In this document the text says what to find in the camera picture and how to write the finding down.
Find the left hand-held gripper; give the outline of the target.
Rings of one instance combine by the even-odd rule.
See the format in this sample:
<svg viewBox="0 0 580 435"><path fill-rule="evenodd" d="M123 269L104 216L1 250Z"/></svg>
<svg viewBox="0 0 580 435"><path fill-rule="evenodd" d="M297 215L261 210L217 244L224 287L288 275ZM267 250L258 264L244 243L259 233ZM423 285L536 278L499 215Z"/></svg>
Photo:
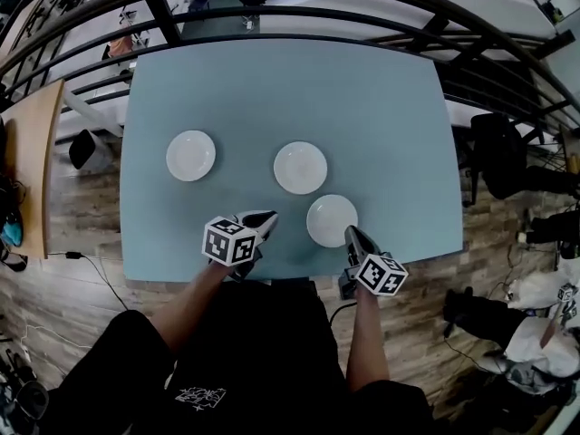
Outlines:
<svg viewBox="0 0 580 435"><path fill-rule="evenodd" d="M262 258L259 247L276 227L274 210L251 210L231 217L215 217L204 227L202 254L232 269L230 277L244 280Z"/></svg>

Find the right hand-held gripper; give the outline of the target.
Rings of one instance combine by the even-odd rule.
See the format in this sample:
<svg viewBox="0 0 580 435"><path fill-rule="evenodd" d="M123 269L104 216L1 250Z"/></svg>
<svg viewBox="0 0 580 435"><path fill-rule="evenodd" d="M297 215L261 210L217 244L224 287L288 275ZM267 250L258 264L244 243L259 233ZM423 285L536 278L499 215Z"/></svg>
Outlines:
<svg viewBox="0 0 580 435"><path fill-rule="evenodd" d="M344 237L348 266L338 279L341 299L354 299L358 286L373 295L395 296L409 275L402 264L356 226L348 226Z"/></svg>

